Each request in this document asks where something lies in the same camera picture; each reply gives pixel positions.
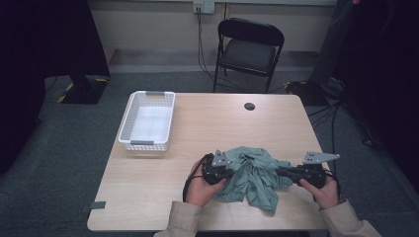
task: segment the gray carpet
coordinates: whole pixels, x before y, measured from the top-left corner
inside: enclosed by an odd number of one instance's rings
[[[271,91],[284,94],[285,81],[301,81],[308,76],[308,71],[276,72]],[[246,90],[263,92],[264,81],[255,82],[233,72],[228,77]],[[210,92],[210,78],[203,72],[114,74],[98,105],[59,104],[56,101],[70,80],[58,77],[52,83],[53,78],[45,80],[49,89],[41,122],[12,168],[0,175],[0,237],[151,236],[91,232],[80,207],[96,196],[130,93]],[[239,92],[227,87],[217,91],[227,90]],[[322,108],[306,110],[311,114]],[[349,198],[359,216],[383,236],[416,236],[419,199],[391,156],[385,149],[371,149],[362,143],[365,130],[345,108],[339,109],[335,118],[333,143],[332,117],[324,123],[317,121],[326,113],[310,120],[323,151],[332,152],[334,146],[342,156],[336,167],[342,196]],[[325,236],[324,231],[310,233]]]

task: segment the electrical outlet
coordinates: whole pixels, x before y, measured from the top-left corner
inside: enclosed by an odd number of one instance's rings
[[[198,14],[200,11],[201,13],[204,12],[204,1],[194,1],[192,5],[192,11],[195,14]]]
[[[208,1],[204,2],[204,13],[213,14],[215,11],[215,3]]]
[[[194,1],[193,3],[193,13],[198,14],[213,14],[215,12],[215,3],[214,1]]]

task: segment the sleeve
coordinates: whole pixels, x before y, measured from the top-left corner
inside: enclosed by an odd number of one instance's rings
[[[194,237],[202,210],[197,205],[173,201],[167,228],[155,233],[154,237]]]
[[[320,210],[332,237],[376,237],[381,236],[366,220],[360,221],[348,200]]]

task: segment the black controller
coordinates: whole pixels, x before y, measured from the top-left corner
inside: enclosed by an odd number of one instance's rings
[[[290,178],[293,183],[301,186],[299,180],[305,179],[318,189],[326,185],[326,171],[320,164],[317,165],[297,165],[296,167],[279,167],[279,176]]]
[[[203,176],[204,180],[209,185],[218,184],[222,179],[230,179],[234,172],[227,169],[225,164],[228,160],[222,153],[215,152],[215,156],[211,153],[207,155],[207,159],[203,163]]]

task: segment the white plastic basket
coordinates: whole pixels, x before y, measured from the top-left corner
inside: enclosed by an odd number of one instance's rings
[[[119,142],[127,150],[166,151],[169,147],[174,106],[173,92],[133,93]]]

